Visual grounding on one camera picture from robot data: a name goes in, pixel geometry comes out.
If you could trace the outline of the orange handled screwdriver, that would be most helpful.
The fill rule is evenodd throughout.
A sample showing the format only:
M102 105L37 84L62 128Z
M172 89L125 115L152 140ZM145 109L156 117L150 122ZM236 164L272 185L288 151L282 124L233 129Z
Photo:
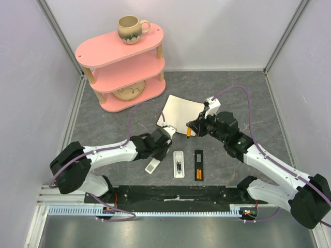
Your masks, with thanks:
M186 133L186 138L190 138L191 137L191 132L192 129L190 127L187 128L187 133Z

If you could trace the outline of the slim white remote control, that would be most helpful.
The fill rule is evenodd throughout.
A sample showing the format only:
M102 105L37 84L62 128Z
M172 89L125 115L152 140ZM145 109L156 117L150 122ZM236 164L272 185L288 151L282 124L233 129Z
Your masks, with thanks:
M161 162L159 160L153 158L145 168L145 171L149 174L152 174L160 163Z

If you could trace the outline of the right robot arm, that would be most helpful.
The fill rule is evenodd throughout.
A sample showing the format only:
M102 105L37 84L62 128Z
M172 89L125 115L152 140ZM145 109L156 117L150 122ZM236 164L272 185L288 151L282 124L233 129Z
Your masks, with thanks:
M259 170L276 184L271 185L249 177L237 190L238 200L249 203L253 199L265 201L288 211L302 226L314 229L330 212L330 188L320 174L310 176L277 159L253 139L239 130L230 112L205 116L186 124L197 136L211 137L223 143L228 155Z

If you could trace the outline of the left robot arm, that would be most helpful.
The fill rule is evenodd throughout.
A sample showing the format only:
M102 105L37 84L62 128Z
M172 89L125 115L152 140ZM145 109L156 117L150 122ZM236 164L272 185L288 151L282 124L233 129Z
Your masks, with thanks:
M82 146L70 143L51 163L51 188L63 195L83 191L96 196L102 203L113 199L113 190L106 176L97 176L93 170L118 162L151 158L145 171L152 174L166 157L176 130L172 126L156 129L153 133L132 136L122 142L103 146Z

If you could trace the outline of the wide white remote control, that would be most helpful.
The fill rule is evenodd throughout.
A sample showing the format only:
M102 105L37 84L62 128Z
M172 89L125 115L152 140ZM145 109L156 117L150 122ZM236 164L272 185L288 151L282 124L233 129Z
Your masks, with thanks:
M182 179L185 177L184 152L173 152L174 178Z

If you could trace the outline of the black remote control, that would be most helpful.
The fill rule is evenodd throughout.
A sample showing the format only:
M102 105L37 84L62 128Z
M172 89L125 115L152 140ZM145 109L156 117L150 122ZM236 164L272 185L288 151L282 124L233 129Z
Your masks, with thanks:
M194 180L195 181L201 181L197 180L197 169L202 170L203 180L204 181L204 161L203 161L203 150L195 150L194 151Z

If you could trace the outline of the white square plate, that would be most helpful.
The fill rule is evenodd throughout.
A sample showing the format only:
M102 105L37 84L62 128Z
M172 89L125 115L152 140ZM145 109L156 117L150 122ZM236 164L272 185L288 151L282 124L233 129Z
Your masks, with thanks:
M186 123L197 119L199 113L203 110L203 103L197 103L169 95L162 113L168 126L173 126L177 133L186 135Z

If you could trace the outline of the pink three-tier shelf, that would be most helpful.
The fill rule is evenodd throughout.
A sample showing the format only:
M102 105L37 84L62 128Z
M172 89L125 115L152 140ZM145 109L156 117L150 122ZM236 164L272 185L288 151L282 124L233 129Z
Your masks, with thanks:
M166 86L162 53L164 33L153 23L136 44L123 43L116 31L82 42L76 60L86 74L100 106L110 113L132 107L161 95ZM121 100L114 93L144 81L142 92L132 100Z

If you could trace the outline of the beige ceramic mug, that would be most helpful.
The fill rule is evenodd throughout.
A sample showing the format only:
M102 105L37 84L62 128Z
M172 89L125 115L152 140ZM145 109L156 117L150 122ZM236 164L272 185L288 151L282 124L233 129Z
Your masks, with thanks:
M117 33L125 44L136 44L144 33L149 32L151 23L147 20L139 20L138 17L126 15L119 19Z

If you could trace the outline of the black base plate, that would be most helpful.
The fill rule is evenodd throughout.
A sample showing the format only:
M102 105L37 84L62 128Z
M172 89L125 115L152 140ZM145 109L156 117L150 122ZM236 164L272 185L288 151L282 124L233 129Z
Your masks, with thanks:
M166 201L203 201L221 204L255 204L246 190L223 185L120 185L99 197L105 203L134 204L151 200Z

